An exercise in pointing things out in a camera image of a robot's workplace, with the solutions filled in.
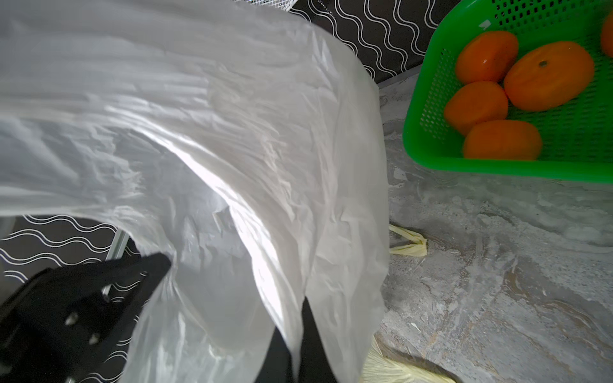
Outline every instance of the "screw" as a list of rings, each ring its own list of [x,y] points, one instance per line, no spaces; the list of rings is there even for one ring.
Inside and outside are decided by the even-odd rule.
[[[94,344],[98,343],[99,341],[100,341],[100,334],[93,333],[91,335],[91,337],[89,338],[89,345],[93,346]]]
[[[64,321],[64,325],[72,326],[75,323],[77,323],[77,321],[78,321],[78,314],[76,312],[72,312],[70,313],[70,315],[66,317],[66,320]]]

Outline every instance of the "floor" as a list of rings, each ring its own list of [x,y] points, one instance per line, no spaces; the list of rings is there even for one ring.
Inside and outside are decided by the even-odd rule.
[[[416,80],[380,100],[390,221],[428,256],[392,256],[379,337],[464,383],[611,381],[613,185],[415,164],[402,129]]]

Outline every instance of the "wavy line pattern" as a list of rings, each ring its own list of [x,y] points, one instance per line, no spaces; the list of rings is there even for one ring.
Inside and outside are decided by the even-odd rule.
[[[347,45],[349,47],[349,49],[351,49],[353,51],[353,54],[357,56],[357,45],[355,45],[352,41],[344,40],[342,37],[340,37],[338,35],[338,33],[337,33],[337,21],[336,21],[336,19],[334,19],[334,16],[327,9],[327,7],[324,5],[324,9],[326,10],[326,12],[322,12],[319,9],[317,9],[317,7],[315,7],[315,3],[313,2],[313,0],[307,0],[306,3],[308,4],[308,7],[311,10],[311,12],[315,13],[318,16],[323,16],[326,19],[328,19],[328,21],[330,21],[330,24],[332,25],[332,35],[334,37],[336,37],[337,39],[341,40],[342,42],[344,42],[345,45]]]
[[[432,3],[430,3],[430,0],[428,0],[428,8],[426,8],[425,13],[424,13],[424,24],[428,28],[432,28],[432,29],[436,29],[436,27],[438,26],[438,24],[432,21],[432,10],[434,9],[435,3],[436,3],[436,0],[432,0]]]
[[[377,69],[379,69],[381,72],[385,72],[385,73],[391,74],[392,76],[396,76],[397,75],[396,72],[394,72],[393,70],[390,70],[388,68],[383,67],[383,65],[381,64],[381,56],[383,54],[381,49],[377,45],[370,44],[370,43],[366,42],[366,40],[364,40],[364,25],[362,24],[362,20],[360,20],[360,18],[355,16],[355,15],[351,15],[351,14],[345,12],[343,10],[343,8],[341,7],[340,0],[335,0],[334,1],[334,9],[336,10],[337,14],[340,17],[344,18],[345,20],[351,20],[351,21],[353,21],[356,24],[356,26],[357,26],[357,40],[360,43],[360,45],[362,45],[365,48],[370,48],[370,49],[374,50],[376,55],[377,55],[377,59],[375,61]]]
[[[108,229],[108,230],[111,230],[113,233],[117,231],[117,228],[111,224],[98,224],[94,226],[84,226],[71,216],[56,215],[56,216],[52,216],[48,218],[23,216],[23,218],[29,223],[34,224],[34,225],[46,225],[46,224],[50,224],[53,222],[65,221],[71,224],[72,227],[74,227],[76,231],[79,231],[81,233],[92,233],[99,229]]]
[[[60,266],[60,267],[100,262],[100,259],[98,258],[86,258],[77,263],[71,264],[69,262],[65,262],[57,254],[54,254],[52,252],[40,252],[36,254],[35,256],[19,259],[19,258],[14,258],[10,256],[10,254],[3,248],[0,248],[0,258],[6,263],[8,263],[9,265],[13,265],[13,266],[23,266],[23,265],[31,264],[32,262],[36,262],[37,260],[44,260],[44,259],[52,260],[55,262],[57,266]]]
[[[414,52],[416,55],[425,56],[425,52],[419,49],[419,47],[417,47],[417,40],[419,38],[419,25],[413,23],[412,21],[405,20],[402,18],[402,16],[400,16],[401,3],[402,0],[394,0],[394,12],[392,15],[394,21],[398,25],[407,26],[411,28],[411,30],[413,31],[413,38],[411,39],[411,51]]]
[[[373,15],[373,13],[370,11],[370,0],[366,0],[364,2],[364,15],[370,21],[374,21],[375,23],[379,23],[383,25],[383,28],[385,29],[385,36],[383,37],[383,44],[390,51],[394,51],[400,54],[400,56],[402,57],[402,63],[400,64],[400,70],[405,71],[406,61],[409,58],[409,54],[406,52],[406,50],[392,45],[392,43],[389,41],[389,36],[392,33],[392,26],[389,24],[389,22],[386,19]]]
[[[96,252],[96,253],[103,253],[103,252],[108,252],[111,247],[111,245],[108,245],[108,246],[104,246],[100,248],[98,246],[95,246],[89,239],[85,237],[70,237],[63,241],[52,241],[49,238],[47,238],[41,231],[36,230],[36,229],[21,229],[19,231],[11,233],[8,237],[3,239],[2,241],[11,240],[17,237],[22,237],[23,235],[29,235],[29,236],[38,238],[43,243],[43,245],[49,246],[50,248],[60,248],[62,246],[69,245],[71,243],[83,243],[85,246],[87,246],[89,251]]]
[[[299,0],[291,12],[308,17],[347,45],[353,42],[356,55],[377,82],[419,65],[438,27],[433,13],[444,15],[459,2],[361,1]]]
[[[303,10],[300,9],[290,9],[289,13],[293,13],[294,15],[298,15],[300,17],[302,17],[303,19],[305,19],[306,21],[308,21],[309,23],[312,23],[311,18],[309,17],[308,13],[306,13]]]
[[[133,288],[135,288],[136,286],[138,286],[138,285],[139,285],[139,283],[140,283],[140,281],[136,281],[136,282],[134,282],[134,283],[132,283],[131,285],[128,285],[128,286],[122,286],[122,285],[120,285],[120,284],[118,284],[118,283],[113,283],[113,284],[112,284],[112,286],[113,286],[113,287],[115,288],[115,290],[117,290],[117,291],[126,292],[126,291],[130,291],[130,290],[132,290]]]
[[[25,276],[24,273],[17,271],[17,270],[5,270],[4,272],[2,272],[2,274],[5,277],[9,277],[9,278],[15,278],[17,280],[19,280],[19,282],[21,283],[25,283],[28,281],[28,277]]]

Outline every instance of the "black and white wavy pattern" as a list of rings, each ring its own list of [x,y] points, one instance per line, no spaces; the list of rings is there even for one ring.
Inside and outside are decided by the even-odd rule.
[[[15,229],[0,241],[0,264],[3,275],[15,290],[47,267],[64,267],[100,262],[106,258],[116,228],[110,224],[66,215],[49,217],[23,216]],[[140,256],[133,241],[128,242],[124,257]],[[111,302],[121,302],[140,281],[113,284]],[[139,317],[135,316],[134,324]],[[115,383],[121,377],[128,357],[132,328],[109,355],[98,371],[82,379],[87,383]]]
[[[381,82],[422,63],[438,23],[459,0],[298,0],[290,13],[341,40]]]

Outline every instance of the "metal rod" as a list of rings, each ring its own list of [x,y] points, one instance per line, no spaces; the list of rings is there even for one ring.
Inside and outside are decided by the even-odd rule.
[[[113,237],[113,241],[111,242],[111,247],[109,248],[109,252],[107,253],[106,260],[119,259],[123,256],[123,252],[126,249],[126,245],[128,244],[128,239],[130,236],[128,233],[121,229],[117,229],[115,232],[115,236]],[[111,286],[104,286],[102,289],[102,294],[106,297],[109,295],[109,291]]]

